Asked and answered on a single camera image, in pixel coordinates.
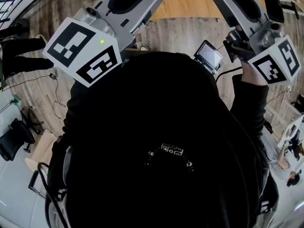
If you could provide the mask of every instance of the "cable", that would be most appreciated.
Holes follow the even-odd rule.
[[[62,107],[64,107],[64,108],[67,107],[66,105],[62,104],[62,103],[59,101],[58,94],[57,94],[57,90],[58,90],[58,87],[59,87],[59,82],[58,82],[57,77],[56,77],[55,75],[50,74],[50,75],[46,75],[46,76],[40,76],[40,77],[35,78],[35,79],[31,79],[31,80],[24,81],[24,82],[22,82],[22,83],[20,83],[20,84],[17,84],[17,85],[13,85],[13,86],[11,86],[11,87],[9,87],[9,88],[6,88],[5,90],[8,90],[8,89],[10,89],[10,88],[19,86],[19,85],[24,84],[24,83],[29,82],[29,81],[35,81],[35,80],[37,80],[37,79],[39,79],[39,78],[43,78],[43,77],[50,77],[50,78],[56,80],[56,82],[57,82],[57,86],[56,86],[56,90],[55,90],[55,94],[56,94],[56,99],[57,99],[57,100],[55,100],[54,103],[53,103],[53,114],[54,114],[57,118],[59,118],[61,121],[64,121],[64,120],[63,120],[60,116],[58,116],[58,115],[56,114],[56,112],[55,112],[55,103],[59,104],[60,106],[62,106]]]
[[[222,45],[219,49],[217,49],[217,50],[220,50],[222,47],[223,47],[224,45]]]
[[[234,71],[238,71],[238,70],[240,70],[240,69],[242,69],[242,67],[241,67],[241,66],[240,66],[240,67],[237,67],[237,68],[235,68],[235,69],[232,69],[232,70],[229,70],[229,71],[226,71],[226,72],[221,73],[221,74],[220,74],[220,75],[217,77],[217,79],[215,80],[215,82],[217,83],[217,82],[218,82],[219,77],[223,76],[224,74],[232,73],[232,72],[234,72]]]
[[[11,87],[8,87],[8,88],[6,88],[6,89],[5,89],[5,90],[3,90],[3,91],[6,91],[6,90],[8,90],[8,89],[10,89],[10,88],[13,88],[13,87],[16,87],[16,86],[19,86],[19,85],[24,84],[24,83],[26,83],[26,82],[29,82],[29,81],[35,81],[35,80],[37,80],[37,79],[39,79],[39,78],[44,78],[44,77],[49,77],[49,75],[46,75],[46,76],[40,76],[40,77],[35,78],[35,79],[30,79],[30,80],[24,81],[24,82],[22,82],[22,83],[20,83],[20,84],[17,84],[17,85],[13,85],[13,86],[11,86]]]
[[[279,141],[281,141],[283,144],[284,144],[284,142],[282,141],[282,139],[281,138],[279,138],[275,133],[273,133],[273,135],[275,136],[275,137],[277,137],[278,138],[278,140]]]
[[[63,214],[62,214],[62,212],[61,212],[61,210],[60,210],[60,208],[58,206],[56,198],[53,197],[52,191],[49,188],[49,186],[48,186],[48,184],[47,184],[47,182],[46,182],[46,180],[44,178],[44,175],[43,175],[43,173],[41,171],[43,165],[46,166],[47,168],[49,168],[49,166],[47,164],[43,163],[43,162],[39,162],[38,163],[37,170],[38,170],[38,172],[40,174],[40,177],[41,177],[41,180],[42,180],[42,184],[43,184],[43,186],[44,186],[44,188],[45,188],[45,190],[47,192],[48,197],[51,199],[52,203],[54,204],[54,206],[55,206],[55,208],[56,208],[56,210],[58,212],[59,218],[60,218],[60,220],[61,220],[64,228],[68,228],[67,222],[66,222],[66,220],[65,220],[65,218],[64,218],[64,216],[63,216]]]
[[[62,104],[61,102],[59,102],[59,99],[58,99],[58,95],[57,95],[57,89],[58,89],[58,86],[59,86],[59,82],[57,80],[57,78],[55,78],[55,80],[57,81],[57,86],[56,86],[56,90],[55,90],[55,94],[56,94],[56,101],[54,101],[53,103],[53,113],[56,117],[58,117],[61,121],[63,121],[63,119],[59,116],[57,116],[56,112],[55,112],[55,103],[59,104],[60,106],[66,108],[66,105]]]
[[[4,44],[4,46],[1,46],[0,51],[2,51],[5,46],[6,46],[6,44]]]
[[[16,73],[13,72],[13,73],[11,73],[6,79],[8,79],[8,78],[13,78],[15,75],[16,75]]]
[[[283,91],[283,92],[279,93],[276,98],[271,99],[270,101],[267,102],[267,104],[269,104],[270,102],[276,100],[281,94],[286,93],[286,92],[288,92],[288,91]]]
[[[290,98],[288,97],[289,95],[291,95],[291,94],[288,94],[288,95],[287,95],[287,101],[292,105],[292,101],[291,101]]]

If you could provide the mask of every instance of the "office chair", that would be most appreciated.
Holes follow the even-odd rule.
[[[6,161],[13,161],[24,142],[28,143],[24,150],[29,152],[29,146],[35,143],[34,136],[24,122],[15,119],[7,133],[0,137],[0,155]]]
[[[267,14],[269,18],[278,23],[284,23],[283,9],[295,12],[296,18],[300,19],[298,10],[293,2],[291,5],[281,4],[280,0],[265,0]]]

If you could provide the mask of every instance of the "person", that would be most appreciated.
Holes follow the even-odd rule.
[[[43,49],[47,44],[43,35],[31,39],[14,39],[0,42],[1,83],[21,72],[46,70],[54,64],[45,58],[22,57],[20,54]]]
[[[288,160],[288,158],[291,158],[292,156],[291,152],[288,151],[285,153],[285,145],[279,150],[271,133],[265,127],[263,128],[262,133],[261,140],[275,174],[278,178],[285,180],[288,187],[295,186],[300,181],[300,174],[293,171],[294,167]]]
[[[293,102],[292,105],[294,105],[294,107],[299,112],[303,113],[304,112],[304,97],[301,94],[299,94],[297,97],[297,100],[295,102]]]
[[[295,136],[290,140],[290,146],[288,149],[294,153],[294,157],[297,161],[300,160],[300,154],[304,156],[304,149],[302,143],[299,141],[300,130],[297,131]]]
[[[67,190],[71,227],[252,227],[269,88],[242,67],[231,110],[211,73],[183,54],[137,55],[90,88],[75,82],[47,176],[51,190]]]

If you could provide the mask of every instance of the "wooden floor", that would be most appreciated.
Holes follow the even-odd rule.
[[[152,19],[180,17],[222,18],[213,0],[165,0]]]
[[[31,37],[41,33],[48,39],[58,28],[66,17],[72,17],[80,7],[92,6],[95,0],[39,0],[34,7],[24,16],[31,24]],[[286,14],[285,31],[292,38],[299,53],[301,62],[304,61],[304,18],[296,20],[295,15]],[[230,31],[226,23],[217,23],[216,19],[205,18],[178,18],[161,19],[148,23],[146,28],[141,28],[137,34],[138,44],[146,44],[155,51],[181,52],[193,55],[198,46],[207,39],[216,48],[222,46],[222,41]],[[232,64],[222,47],[220,52],[225,55],[224,66],[221,71],[226,71],[239,66],[239,63]],[[42,52],[27,53],[28,57],[41,57]],[[58,77],[57,95],[59,101],[66,104],[70,98],[70,88],[74,80],[59,69],[48,71],[37,71],[14,76],[8,80],[9,85],[15,85],[25,80],[34,79],[38,76],[45,76],[54,73]],[[231,81],[232,74],[223,76],[218,82],[220,96],[228,107],[231,107],[234,93]],[[294,100],[299,92],[304,93],[303,71],[292,85],[292,94],[289,100]],[[55,89],[57,83],[51,78],[45,77],[36,81],[27,82],[23,85],[12,88],[22,100],[24,106],[35,107],[34,112],[40,121],[44,122],[43,127],[48,128],[56,136],[62,134],[63,122],[54,115],[53,103],[56,98]],[[285,90],[285,86],[271,88],[269,99],[276,97]],[[281,107],[282,94],[271,102],[275,109]],[[67,109],[55,104],[55,112],[61,118],[65,118]]]

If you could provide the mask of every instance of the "sleeve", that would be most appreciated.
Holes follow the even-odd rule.
[[[252,140],[262,135],[268,86],[241,81],[242,75],[232,77],[235,99],[230,112],[236,117]]]
[[[85,87],[78,81],[75,81],[71,88],[71,99],[67,102],[67,113],[64,119],[64,133],[74,132],[79,128],[83,112],[88,111],[88,102],[92,102],[90,98],[89,88]]]
[[[2,60],[0,60],[0,94],[3,91],[5,86],[6,86],[6,83],[4,81],[4,75],[3,75],[3,70],[2,70]]]

